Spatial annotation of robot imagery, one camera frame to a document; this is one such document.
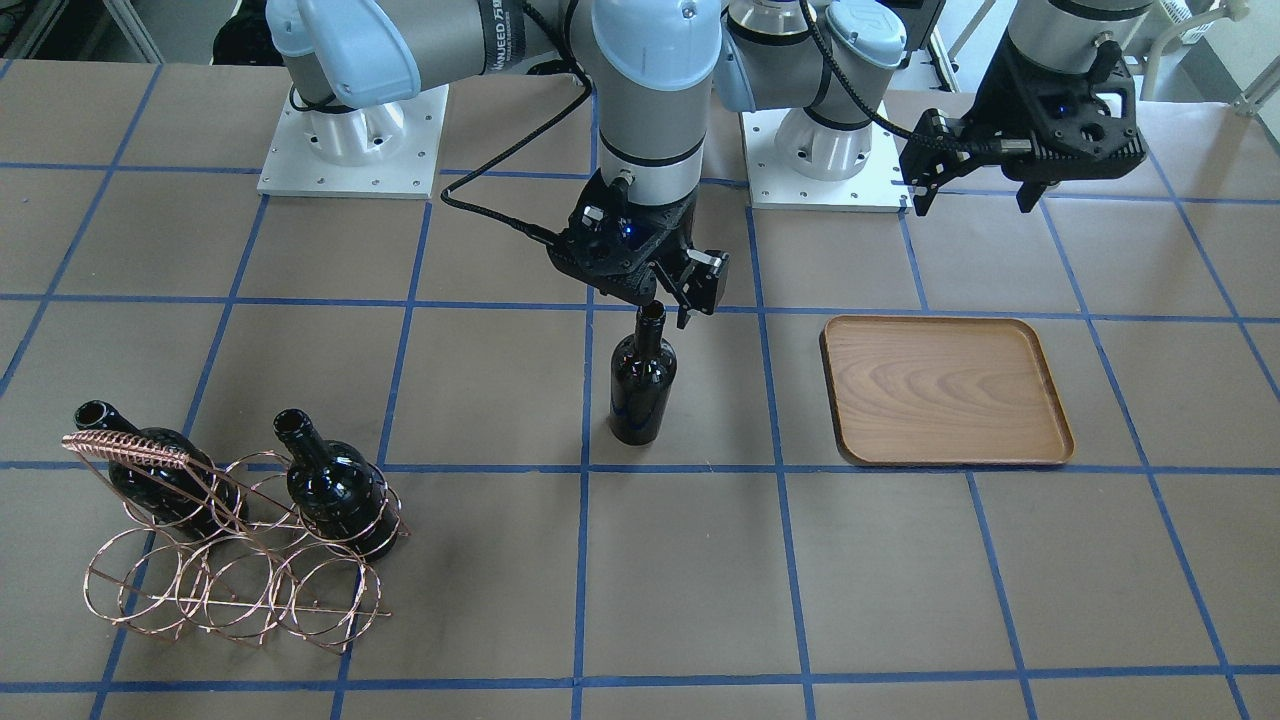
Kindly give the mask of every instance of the brown tray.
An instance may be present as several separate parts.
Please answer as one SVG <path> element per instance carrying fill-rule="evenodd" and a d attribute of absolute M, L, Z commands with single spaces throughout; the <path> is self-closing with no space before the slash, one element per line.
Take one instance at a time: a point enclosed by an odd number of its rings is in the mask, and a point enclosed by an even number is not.
<path fill-rule="evenodd" d="M 822 332 L 836 434 L 877 465 L 1060 465 L 1075 451 L 1036 331 L 842 315 Z"/>

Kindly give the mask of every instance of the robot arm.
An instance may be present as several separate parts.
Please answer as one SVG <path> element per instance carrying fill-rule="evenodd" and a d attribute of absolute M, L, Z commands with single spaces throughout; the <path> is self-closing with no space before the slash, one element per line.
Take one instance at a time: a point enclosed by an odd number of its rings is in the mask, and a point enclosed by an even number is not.
<path fill-rule="evenodd" d="M 300 100 L 320 113 L 550 60 L 559 38 L 530 12 L 566 28 L 599 94 L 600 167 L 563 232 L 525 232 L 557 269 L 604 293 L 644 305 L 662 284 L 684 327 L 691 310 L 714 313 L 728 265 L 691 237 L 719 9 L 718 0 L 271 0 L 269 20 Z"/>
<path fill-rule="evenodd" d="M 1120 178 L 1147 156 L 1125 41 L 1152 0 L 1019 0 L 960 119 L 928 110 L 901 156 L 918 214 L 983 165 L 1021 182 L 1028 213 L 1061 181 Z"/>

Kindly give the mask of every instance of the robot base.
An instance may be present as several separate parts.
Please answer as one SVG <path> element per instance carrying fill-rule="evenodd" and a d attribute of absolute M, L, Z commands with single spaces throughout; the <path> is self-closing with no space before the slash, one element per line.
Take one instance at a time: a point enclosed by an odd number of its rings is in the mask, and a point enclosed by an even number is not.
<path fill-rule="evenodd" d="M 840 182 L 815 181 L 792 170 L 778 158 L 773 137 L 787 113 L 785 109 L 742 113 L 742 143 L 753 208 L 899 213 L 910 205 L 897 169 L 897 145 L 892 136 L 876 128 L 867 164 L 856 176 Z"/>
<path fill-rule="evenodd" d="M 440 86 L 401 101 L 404 137 L 397 138 L 394 152 L 360 165 L 338 165 L 315 152 L 306 113 L 285 102 L 257 191 L 292 197 L 430 199 L 448 96 L 449 87 Z"/>

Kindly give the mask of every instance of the wine bottle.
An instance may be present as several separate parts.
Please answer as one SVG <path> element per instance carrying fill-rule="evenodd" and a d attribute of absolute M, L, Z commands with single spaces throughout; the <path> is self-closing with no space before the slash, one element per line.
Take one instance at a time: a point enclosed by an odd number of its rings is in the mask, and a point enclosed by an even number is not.
<path fill-rule="evenodd" d="M 186 452 L 197 462 L 214 466 L 209 456 L 182 433 L 168 428 L 138 429 L 110 402 L 91 400 L 81 405 L 76 410 L 76 427 L 81 430 L 115 430 L 138 436 L 166 448 Z M 211 473 L 197 469 L 191 471 L 201 475 L 198 480 L 187 470 L 143 464 L 134 464 L 134 468 L 137 469 L 109 462 L 106 477 L 120 495 L 150 512 L 156 524 L 172 525 L 193 541 L 209 539 L 223 532 L 223 525 L 214 518 L 207 488 L 214 488 L 224 512 L 230 512 L 238 497 L 230 484 L 215 483 Z"/>
<path fill-rule="evenodd" d="M 372 562 L 396 544 L 399 519 L 385 484 L 355 447 L 320 437 L 301 410 L 275 416 L 275 437 L 293 456 L 289 497 L 310 529 Z"/>
<path fill-rule="evenodd" d="M 676 379 L 676 351 L 662 338 L 667 309 L 653 301 L 636 310 L 636 332 L 622 338 L 609 361 L 609 429 L 627 445 L 658 437 Z"/>

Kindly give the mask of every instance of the blue tape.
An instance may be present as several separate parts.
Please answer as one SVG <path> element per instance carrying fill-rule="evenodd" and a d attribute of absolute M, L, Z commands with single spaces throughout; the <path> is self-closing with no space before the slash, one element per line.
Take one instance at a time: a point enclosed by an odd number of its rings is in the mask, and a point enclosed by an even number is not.
<path fill-rule="evenodd" d="M 1280 675 L 1280 665 L 1234 665 L 1235 675 Z M 1091 678 L 1212 678 L 1222 676 L 1217 665 L 1139 665 L 1114 667 L 1028 669 L 1032 680 L 1070 680 Z M 1016 680 L 1016 670 L 924 670 L 897 673 L 815 673 L 815 685 L 988 683 Z M 372 678 L 347 680 L 347 692 L 396 691 L 553 691 L 582 688 L 678 688 L 678 687 L 760 687 L 800 685 L 797 673 L 764 675 L 590 675 L 575 678 Z M 109 693 L 246 693 L 246 692 L 333 692 L 337 680 L 116 680 L 102 682 L 18 682 L 0 683 L 0 694 L 84 694 Z"/>
<path fill-rule="evenodd" d="M 1231 300 L 1231 293 L 1228 292 L 1226 283 L 1222 282 L 1222 275 L 1220 275 L 1217 268 L 1213 266 L 1213 260 L 1208 256 L 1208 250 L 1204 249 L 1204 243 L 1201 241 L 1199 233 L 1196 231 L 1196 225 L 1192 224 L 1190 215 L 1187 214 L 1187 208 L 1183 206 L 1183 202 L 1178 199 L 1178 193 L 1174 191 L 1174 184 L 1169 182 L 1169 176 L 1165 174 L 1165 169 L 1160 165 L 1155 152 L 1151 154 L 1151 163 L 1156 167 L 1156 172 L 1160 173 L 1160 179 L 1169 190 L 1169 196 L 1174 200 L 1178 215 L 1183 219 L 1183 224 L 1187 225 L 1187 232 L 1190 233 L 1192 242 L 1196 243 L 1196 250 L 1199 252 L 1201 260 L 1204 261 L 1204 268 L 1208 269 L 1210 277 L 1213 278 L 1213 284 L 1217 286 L 1217 291 L 1222 295 L 1222 300 L 1226 302 L 1226 307 L 1230 310 L 1231 318 L 1234 318 L 1239 324 L 1240 334 L 1244 336 L 1244 342 L 1249 346 L 1249 352 L 1253 354 L 1253 360 L 1262 370 L 1262 375 L 1266 378 L 1267 384 L 1271 386 L 1271 395 L 1274 395 L 1276 400 L 1280 400 L 1280 386 L 1276 384 L 1276 378 L 1271 373 L 1271 368 L 1267 366 L 1267 361 L 1258 351 L 1257 343 L 1253 342 L 1253 334 L 1249 333 L 1249 328 L 1240 319 L 1240 311 L 1236 309 L 1235 301 Z"/>
<path fill-rule="evenodd" d="M 756 322 L 760 329 L 760 360 L 764 365 L 764 395 L 769 407 L 769 436 L 773 441 L 773 471 L 778 483 L 778 514 L 782 524 L 782 551 L 786 555 L 787 585 L 791 591 L 791 618 L 796 632 L 796 653 L 800 661 L 805 719 L 815 720 L 817 702 L 813 696 L 812 667 L 809 665 L 809 634 L 804 624 L 804 602 L 800 597 L 800 573 L 796 569 L 795 534 L 791 529 L 791 502 L 787 496 L 787 475 L 782 456 L 782 430 L 778 423 L 778 401 L 773 384 L 773 357 L 769 352 L 769 328 L 764 314 L 764 283 L 760 273 L 760 252 L 756 245 L 755 214 L 746 208 L 746 240 L 751 254 L 751 277 L 755 284 Z"/>
<path fill-rule="evenodd" d="M 202 168 L 196 165 L 120 165 L 122 173 L 174 173 L 174 174 L 214 174 L 214 176 L 260 176 L 262 168 Z"/>
<path fill-rule="evenodd" d="M 93 165 L 83 163 L 9 163 L 0 161 L 0 169 L 6 170 L 93 170 L 104 173 L 113 169 L 111 165 Z"/>
<path fill-rule="evenodd" d="M 392 421 L 396 418 L 396 404 L 399 402 L 399 383 L 404 373 L 404 355 L 408 352 L 408 338 L 413 328 L 413 299 L 417 297 L 422 277 L 422 261 L 426 258 L 426 236 L 431 228 L 431 204 L 422 209 L 422 223 L 417 232 L 417 250 L 413 255 L 413 270 L 410 275 L 408 295 L 404 300 L 404 320 L 401 323 L 399 345 L 396 347 L 396 366 L 392 370 L 392 387 L 387 396 L 387 413 L 383 415 L 383 432 L 378 442 L 378 465 L 387 462 L 387 452 L 392 442 Z"/>
<path fill-rule="evenodd" d="M 969 497 L 973 500 L 973 511 L 978 519 L 978 530 L 982 533 L 982 544 L 987 551 L 987 565 L 991 566 L 991 580 L 996 585 L 996 598 L 1000 601 L 1000 614 L 1005 619 L 1005 632 L 1009 634 L 1009 650 L 1014 656 L 1014 667 L 1018 671 L 1018 685 L 1023 689 L 1023 702 L 1027 705 L 1027 717 L 1037 720 L 1036 698 L 1032 696 L 1032 683 L 1027 675 L 1027 662 L 1023 660 L 1023 646 L 1018 642 L 1018 628 L 1014 624 L 1014 611 L 1009 605 L 1009 593 L 1005 592 L 1005 578 L 1000 571 L 1000 560 L 996 556 L 996 541 L 991 536 L 991 525 L 987 523 L 987 510 L 982 505 L 982 492 L 978 489 L 978 480 L 973 471 L 965 473 L 969 484 Z"/>
<path fill-rule="evenodd" d="M 929 311 L 929 297 L 924 293 L 924 278 L 920 277 L 920 263 L 915 259 L 915 243 L 911 242 L 911 228 L 906 227 L 906 213 L 897 214 L 897 227 L 902 231 L 906 245 L 906 260 L 911 264 L 911 279 L 915 281 L 915 293 L 920 299 L 920 310 Z"/>
<path fill-rule="evenodd" d="M 1170 190 L 1172 196 L 1172 186 L 1169 184 L 1167 178 L 1165 183 Z M 1187 580 L 1187 585 L 1192 592 L 1192 597 L 1196 600 L 1196 607 L 1201 614 L 1201 620 L 1204 624 L 1204 630 L 1208 633 L 1210 644 L 1213 647 L 1213 655 L 1219 660 L 1219 670 L 1226 678 L 1228 687 L 1231 691 L 1231 698 L 1235 701 L 1235 707 L 1240 714 L 1242 720 L 1249 720 L 1249 711 L 1244 706 L 1244 698 L 1240 696 L 1240 689 L 1235 682 L 1235 676 L 1231 674 L 1231 669 L 1226 660 L 1226 653 L 1222 651 L 1222 643 L 1219 641 L 1217 629 L 1213 625 L 1213 619 L 1210 616 L 1208 606 L 1204 605 L 1204 598 L 1199 592 L 1199 584 L 1196 582 L 1196 574 L 1192 571 L 1190 564 L 1187 561 L 1187 555 L 1183 551 L 1181 539 L 1178 537 L 1178 529 L 1174 527 L 1172 518 L 1169 515 L 1169 509 L 1165 506 L 1164 496 L 1160 492 L 1160 484 L 1156 482 L 1156 473 L 1152 469 L 1151 459 L 1147 455 L 1147 450 L 1142 445 L 1142 438 L 1138 436 L 1138 425 L 1133 420 L 1133 413 L 1129 411 L 1129 405 L 1125 402 L 1124 392 L 1120 389 L 1120 380 L 1116 378 L 1115 368 L 1111 365 L 1111 359 L 1107 356 L 1106 348 L 1102 346 L 1102 337 L 1098 334 L 1098 329 L 1089 315 L 1088 304 L 1084 300 L 1084 292 L 1080 290 L 1080 283 L 1075 277 L 1075 270 L 1071 268 L 1071 263 L 1066 256 L 1066 247 L 1062 245 L 1062 238 L 1057 232 L 1057 224 L 1053 222 L 1053 215 L 1050 213 L 1047 204 L 1041 204 L 1041 213 L 1044 217 L 1044 223 L 1048 225 L 1050 237 L 1053 240 L 1053 245 L 1057 247 L 1059 256 L 1062 259 L 1062 266 L 1066 269 L 1068 279 L 1071 282 L 1071 290 L 1075 292 L 1076 300 L 1080 302 L 1080 310 L 1085 314 L 1085 323 L 1089 328 L 1089 334 L 1093 337 L 1093 345 L 1098 351 L 1098 359 L 1102 361 L 1102 369 L 1106 372 L 1107 382 L 1111 384 L 1111 392 L 1115 395 L 1116 402 L 1120 405 L 1120 413 L 1124 415 L 1125 427 L 1129 430 L 1129 437 L 1133 441 L 1134 450 L 1138 452 L 1138 460 L 1142 462 L 1143 469 L 1147 470 L 1147 482 L 1151 487 L 1152 496 L 1156 501 L 1156 506 L 1160 510 L 1161 520 L 1165 524 L 1165 530 L 1169 533 L 1169 541 L 1174 547 L 1174 553 L 1178 556 L 1178 562 L 1183 569 L 1183 575 Z"/>
<path fill-rule="evenodd" d="M 99 205 L 102 202 L 102 196 L 106 195 L 106 188 L 111 184 L 111 177 L 114 174 L 114 168 L 120 164 L 120 158 L 124 156 L 124 150 L 129 145 L 129 140 L 133 138 L 133 132 L 138 128 L 138 120 L 142 119 L 142 113 L 146 111 L 147 104 L 151 101 L 151 94 L 155 91 L 156 82 L 160 79 L 160 72 L 164 65 L 156 65 L 155 72 L 151 73 L 151 81 L 147 83 L 146 90 L 142 92 L 142 99 L 138 101 L 138 106 L 133 113 L 133 118 L 129 120 L 128 128 L 124 131 L 124 137 L 120 138 L 120 145 L 115 149 L 115 155 L 111 158 L 110 169 L 102 176 L 102 182 L 97 187 L 97 192 L 93 195 L 93 200 L 90 202 L 88 210 L 84 213 L 84 218 L 81 220 L 79 227 L 76 229 L 76 236 L 72 238 L 72 243 L 67 247 L 67 252 L 63 254 L 61 261 L 58 264 L 58 269 L 54 272 L 52 279 L 49 282 L 49 290 L 45 291 L 45 299 L 41 300 L 40 307 L 36 309 L 36 314 L 32 316 L 31 323 L 27 325 L 27 332 L 23 333 L 22 340 L 18 342 L 18 348 L 14 351 L 13 357 L 9 360 L 9 365 L 5 368 L 4 375 L 0 375 L 0 397 L 9 389 L 9 383 L 13 382 L 13 377 L 18 372 L 18 365 L 22 363 L 23 356 L 27 354 L 27 348 L 31 347 L 31 340 L 36 334 L 36 329 L 40 328 L 41 320 L 45 319 L 45 311 L 49 310 L 50 296 L 58 290 L 59 283 L 63 282 L 63 275 L 67 274 L 67 268 L 70 266 L 72 256 L 76 255 L 76 250 L 79 247 L 81 241 L 84 240 L 84 233 L 88 232 L 90 223 L 93 222 L 93 215 L 97 213 Z"/>
<path fill-rule="evenodd" d="M 209 355 L 205 356 L 205 365 L 200 370 L 200 379 L 196 382 L 196 392 L 187 409 L 187 420 L 182 424 L 182 434 L 191 437 L 191 430 L 196 425 L 196 414 L 200 413 L 200 404 L 205 398 L 205 389 L 209 387 L 209 378 L 214 374 L 214 361 L 218 351 L 223 346 L 227 336 L 227 325 L 230 324 L 234 299 L 239 293 L 241 283 L 244 281 L 244 272 L 248 269 L 250 258 L 253 255 L 253 246 L 257 243 L 259 232 L 262 229 L 262 219 L 266 217 L 266 206 L 270 197 L 264 195 L 257 204 L 257 214 L 253 217 L 253 225 L 250 228 L 248 240 L 244 241 L 244 250 L 241 252 L 239 265 L 236 266 L 236 277 L 232 278 L 232 287 L 223 307 L 223 315 L 218 320 L 218 329 L 214 332 L 214 341 L 209 346 Z"/>

